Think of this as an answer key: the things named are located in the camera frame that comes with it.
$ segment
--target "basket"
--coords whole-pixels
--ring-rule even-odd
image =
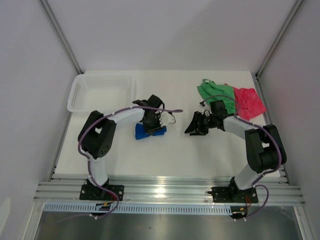
[[[68,98],[70,112],[112,113],[135,100],[134,79],[129,74],[89,73],[75,77]]]

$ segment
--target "gray floor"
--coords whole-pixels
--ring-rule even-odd
[[[44,212],[36,240],[302,240],[292,207],[266,207],[247,222],[229,216],[111,214],[94,220]]]

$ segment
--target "red cloth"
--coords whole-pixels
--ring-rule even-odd
[[[240,106],[235,105],[238,110],[238,115],[245,119],[250,120],[260,114],[267,111],[266,107],[262,103],[260,97],[253,88],[236,88],[234,89],[235,100]]]

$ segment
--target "metal post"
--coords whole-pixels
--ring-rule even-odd
[[[54,13],[52,12],[47,0],[38,0],[38,2],[40,3],[43,11],[44,11],[44,14],[46,15],[46,17],[48,18],[48,21],[50,22],[50,25],[56,35],[56,37],[58,38],[59,42],[61,43],[64,51],[65,51],[65,54],[67,55],[67,57],[69,58],[69,60],[71,61],[72,65],[74,66],[75,68],[75,71],[78,73],[78,74],[82,74],[83,72],[81,71],[80,69],[80,66],[68,44],[68,41],[67,39],[65,38],[63,32],[62,32],[62,29],[61,27],[59,26],[56,18],[55,18],[55,15]]]
[[[267,55],[265,56],[261,66],[259,67],[259,70],[256,74],[256,77],[259,79],[261,74],[263,73],[264,69],[270,62],[272,56],[275,54],[276,50],[280,46],[281,42],[283,41],[285,35],[287,34],[288,30],[292,26],[294,20],[296,19],[296,16],[298,15],[299,11],[302,9],[303,4],[306,0],[297,0],[295,4],[293,5],[288,17],[286,18],[284,24],[282,25],[280,32],[278,33],[277,37],[275,38],[273,44],[271,45],[271,48]]]

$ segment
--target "blue cloth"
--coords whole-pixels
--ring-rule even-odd
[[[167,128],[161,128],[160,130],[156,131],[155,133],[152,134],[152,136],[160,136],[160,135],[165,135],[165,132],[167,131]],[[150,134],[146,133],[143,124],[137,123],[135,125],[135,139],[140,140],[140,139],[145,139],[150,137]]]

